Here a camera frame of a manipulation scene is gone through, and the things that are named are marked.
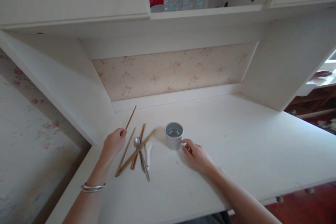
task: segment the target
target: chopstick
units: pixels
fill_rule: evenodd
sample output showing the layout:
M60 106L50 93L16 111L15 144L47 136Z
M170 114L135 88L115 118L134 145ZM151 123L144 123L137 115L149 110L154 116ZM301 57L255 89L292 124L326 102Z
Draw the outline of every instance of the chopstick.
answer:
M146 140L143 141L142 144L140 144L140 147L137 148L137 149L133 152L133 154L129 157L129 159L127 159L127 161L125 162L125 164L120 168L120 171L119 171L117 177L120 176L120 174L126 169L126 167L130 164L130 162L132 161L132 159L135 157L135 155L138 154L138 152L140 151L140 149L141 149L141 148L148 142L148 140L151 138L151 136L154 134L155 131L156 131L156 129L154 129L154 130L151 132L151 134L149 134L149 136L146 138Z
M133 116L133 114L134 114L134 111L135 111L136 107L137 107L137 106L135 106L135 108L134 108L134 110L133 110L133 113L132 113L131 117L129 118L128 123L127 123L125 129L127 129L128 125L129 125L129 123L130 123L130 121L131 121L131 119L132 119L132 116Z
M119 173L120 167L121 167L121 165L122 165L122 163L123 163L123 161L124 161L124 158L125 158L125 155L126 155L126 152L127 152L128 146L130 145L130 142L131 142L131 140L132 140L132 137L133 137L134 131L135 131L135 128L134 128L134 130L133 130L133 132L132 132L132 135L131 135L131 137L130 137L130 138L129 138L129 140L128 140L128 144L127 144L127 146L126 146L126 149L125 149L125 152L124 152L124 154L123 154L123 157L122 157L122 158L121 158L121 160L120 160L120 164L119 164L119 166L118 166L117 173L115 174L115 177L117 177L117 176L118 176L118 173Z
M146 126L146 124L144 123L142 125L142 129L141 129L141 133L140 133L140 139L142 139L142 135L144 134L145 126ZM135 163L137 162L137 158L138 158L138 154L135 156L135 158L133 158L132 165L131 165L132 170L135 169Z

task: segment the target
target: metal cup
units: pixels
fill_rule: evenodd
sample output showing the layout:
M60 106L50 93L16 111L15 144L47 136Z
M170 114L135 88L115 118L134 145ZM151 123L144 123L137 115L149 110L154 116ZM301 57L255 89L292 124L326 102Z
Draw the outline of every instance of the metal cup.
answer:
M165 126L164 132L166 134L169 149L178 150L181 148L183 135L183 127L181 124L177 122L168 123Z

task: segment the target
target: pink floral pattern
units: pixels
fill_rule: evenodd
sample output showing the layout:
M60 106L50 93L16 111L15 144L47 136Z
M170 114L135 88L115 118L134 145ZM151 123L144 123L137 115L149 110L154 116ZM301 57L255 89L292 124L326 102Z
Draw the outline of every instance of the pink floral pattern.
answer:
M234 44L92 62L114 101L241 82L254 46Z
M33 223L90 145L1 49L0 94L0 223Z

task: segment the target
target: silver bracelet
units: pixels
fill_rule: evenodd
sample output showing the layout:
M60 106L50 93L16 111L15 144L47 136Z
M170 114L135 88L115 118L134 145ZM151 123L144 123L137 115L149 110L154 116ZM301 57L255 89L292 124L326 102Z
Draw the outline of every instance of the silver bracelet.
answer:
M87 192L87 193L95 193L95 192L98 192L98 191L100 191L101 189L103 189L104 188L104 186L106 185L106 183L104 183L103 185L98 185L98 186L89 186L89 185L86 185L86 184L84 184L84 185L82 185L81 187L80 187L80 189L83 191L83 192Z

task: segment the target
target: metal spoon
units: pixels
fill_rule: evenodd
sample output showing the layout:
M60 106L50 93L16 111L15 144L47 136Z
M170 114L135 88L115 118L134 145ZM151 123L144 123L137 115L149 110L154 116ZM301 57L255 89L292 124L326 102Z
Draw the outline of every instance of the metal spoon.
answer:
M140 147L140 144L141 144L141 140L140 140L140 137L136 137L135 140L134 140L134 145L139 148ZM146 162L144 160L144 157L142 155L142 151L140 149L140 159L141 159L141 166L142 166L142 170L144 170L144 172L146 173L146 177L147 177L147 181L149 182L149 174L148 174L148 171L146 169Z
M142 143L142 140L141 140L141 138L139 138L139 137L136 137L135 139L134 139L134 147L138 147L138 145L137 145L137 141L139 141L140 140L140 144ZM140 161L141 161L141 168L142 168L142 171L144 172L144 173L146 173L145 172L145 165L143 164L144 163L144 161L142 160L142 158L140 158Z

